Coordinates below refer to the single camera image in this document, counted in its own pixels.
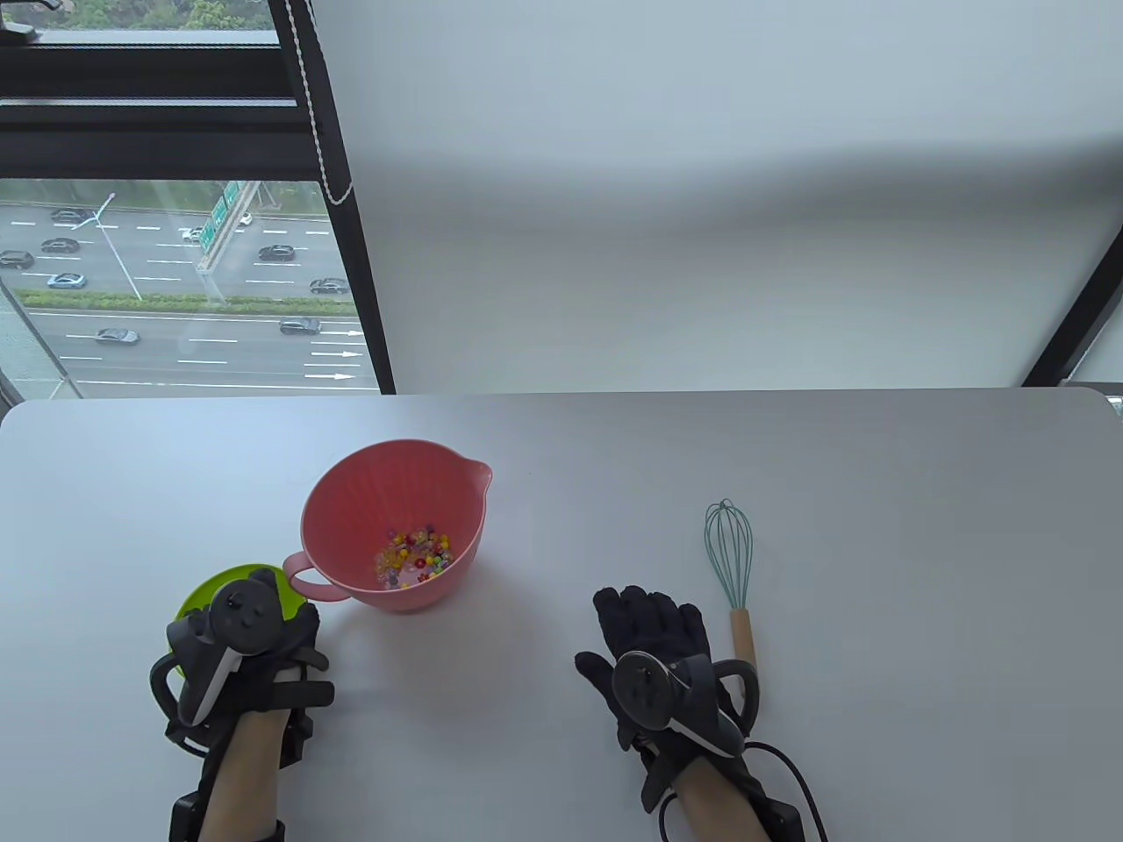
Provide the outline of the person's left hand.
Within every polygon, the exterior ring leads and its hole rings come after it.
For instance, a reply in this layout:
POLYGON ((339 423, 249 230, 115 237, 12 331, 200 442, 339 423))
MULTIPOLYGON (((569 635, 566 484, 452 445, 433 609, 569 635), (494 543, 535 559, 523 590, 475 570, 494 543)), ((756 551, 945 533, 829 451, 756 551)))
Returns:
POLYGON ((168 741, 202 757, 247 713, 289 712, 300 753, 312 735, 305 712, 334 702, 332 683, 313 678, 329 668, 319 622, 275 567, 236 567, 197 587, 149 674, 168 741))

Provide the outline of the person's right hand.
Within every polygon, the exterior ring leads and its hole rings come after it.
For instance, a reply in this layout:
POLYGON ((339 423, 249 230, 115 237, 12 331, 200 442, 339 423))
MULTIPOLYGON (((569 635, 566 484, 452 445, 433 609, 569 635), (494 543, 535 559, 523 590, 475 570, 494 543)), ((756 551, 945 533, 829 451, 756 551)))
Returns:
MULTIPOLYGON (((620 592, 605 587, 593 595, 592 602, 614 660, 634 650, 651 653, 665 663, 711 655, 705 621, 693 604, 677 604, 663 593, 646 592, 637 585, 620 592)), ((634 747, 646 762, 665 758, 683 768, 701 758, 701 745, 686 736, 670 730, 645 731, 626 716, 612 690, 614 663, 593 651, 575 655, 575 669, 603 697, 618 727, 631 738, 629 747, 634 747)))

